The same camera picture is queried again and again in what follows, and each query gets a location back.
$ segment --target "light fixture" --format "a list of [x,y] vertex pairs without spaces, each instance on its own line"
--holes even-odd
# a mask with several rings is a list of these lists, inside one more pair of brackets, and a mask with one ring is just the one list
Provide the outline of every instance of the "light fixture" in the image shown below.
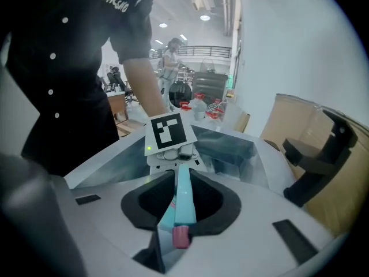
[[209,16],[201,16],[200,19],[202,21],[208,21],[208,20],[210,20],[210,17]]

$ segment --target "black shirt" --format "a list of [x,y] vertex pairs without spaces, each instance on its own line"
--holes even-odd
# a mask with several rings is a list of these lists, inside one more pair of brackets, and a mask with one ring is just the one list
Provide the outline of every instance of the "black shirt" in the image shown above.
[[120,63],[148,58],[153,0],[19,1],[5,14],[7,66],[40,111],[23,154],[65,175],[118,139],[96,77],[101,47],[110,39]]

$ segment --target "person in white shirt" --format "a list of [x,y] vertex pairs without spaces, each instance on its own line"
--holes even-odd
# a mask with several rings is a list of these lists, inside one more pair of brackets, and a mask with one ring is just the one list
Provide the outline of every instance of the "person in white shirt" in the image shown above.
[[163,75],[160,77],[160,90],[164,88],[163,101],[169,111],[172,111],[174,106],[169,100],[169,89],[173,82],[177,79],[178,67],[181,61],[177,59],[177,52],[182,45],[182,41],[178,38],[173,38],[168,43],[168,48],[164,53]]

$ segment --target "pink tip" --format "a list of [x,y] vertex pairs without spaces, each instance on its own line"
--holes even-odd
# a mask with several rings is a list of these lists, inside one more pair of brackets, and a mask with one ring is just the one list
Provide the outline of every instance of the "pink tip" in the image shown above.
[[190,246],[189,227],[174,227],[172,230],[173,246],[177,249],[187,249]]

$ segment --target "railing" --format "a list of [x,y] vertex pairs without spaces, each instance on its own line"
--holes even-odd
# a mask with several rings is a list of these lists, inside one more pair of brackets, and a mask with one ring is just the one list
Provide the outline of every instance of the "railing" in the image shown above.
[[[158,49],[150,51],[150,59],[162,58],[166,49]],[[178,55],[181,57],[185,56],[196,56],[196,57],[220,57],[230,58],[232,48],[221,47],[221,46],[181,46],[178,51]]]

